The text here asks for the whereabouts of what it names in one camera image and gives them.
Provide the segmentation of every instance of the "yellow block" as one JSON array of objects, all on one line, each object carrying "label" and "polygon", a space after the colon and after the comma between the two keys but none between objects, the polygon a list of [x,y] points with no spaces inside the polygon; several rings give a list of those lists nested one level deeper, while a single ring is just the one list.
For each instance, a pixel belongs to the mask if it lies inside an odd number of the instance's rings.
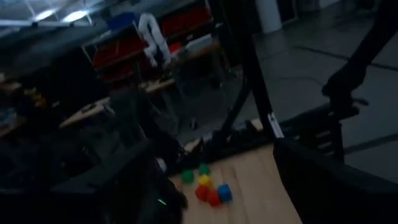
[{"label": "yellow block", "polygon": [[200,185],[207,186],[208,188],[213,188],[213,183],[209,176],[201,175],[198,179]]}]

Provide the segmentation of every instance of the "concrete floor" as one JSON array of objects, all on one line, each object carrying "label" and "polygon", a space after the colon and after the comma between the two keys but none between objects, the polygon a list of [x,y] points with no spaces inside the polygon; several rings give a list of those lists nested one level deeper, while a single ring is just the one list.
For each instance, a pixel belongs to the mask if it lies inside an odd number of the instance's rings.
[{"label": "concrete floor", "polygon": [[[373,23],[372,16],[336,17],[340,13],[340,7],[334,5],[322,13],[304,17],[281,31],[254,38],[272,107],[279,121],[327,103],[328,98],[321,94],[322,85],[345,62],[297,47],[350,56]],[[397,49],[398,36],[395,36],[375,62],[398,67]],[[240,86],[238,79],[227,84],[230,101],[234,101]],[[368,68],[366,80],[354,96],[367,99],[370,106],[361,108],[359,116],[342,122],[345,147],[398,133],[398,101],[391,97],[398,95],[396,86],[396,71]],[[218,90],[203,90],[195,98],[195,103],[190,103],[188,111],[198,119],[200,128],[191,131],[183,124],[178,136],[181,143],[221,126],[228,107],[221,96]],[[250,96],[238,122],[257,116],[253,97]],[[353,152],[346,156],[346,161],[348,165],[398,183],[397,146],[398,142],[390,142]]]}]

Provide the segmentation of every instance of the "red block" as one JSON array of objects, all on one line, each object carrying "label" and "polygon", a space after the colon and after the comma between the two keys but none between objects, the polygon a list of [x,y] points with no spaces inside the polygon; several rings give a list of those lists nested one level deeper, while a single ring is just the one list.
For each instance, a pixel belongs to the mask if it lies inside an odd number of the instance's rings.
[{"label": "red block", "polygon": [[199,187],[195,191],[195,195],[202,202],[206,202],[208,194],[209,194],[209,188],[203,185],[199,185]]},{"label": "red block", "polygon": [[222,201],[220,200],[220,197],[218,196],[218,191],[217,190],[211,190],[207,196],[207,202],[212,206],[212,207],[218,207],[222,204]]}]

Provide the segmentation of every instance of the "blue block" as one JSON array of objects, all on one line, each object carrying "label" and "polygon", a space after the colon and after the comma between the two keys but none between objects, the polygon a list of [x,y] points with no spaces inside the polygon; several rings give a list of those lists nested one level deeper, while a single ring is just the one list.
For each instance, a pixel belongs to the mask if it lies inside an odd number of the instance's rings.
[{"label": "blue block", "polygon": [[222,202],[230,202],[232,201],[232,193],[231,189],[229,189],[228,184],[223,184],[218,187],[218,196],[220,197]]}]

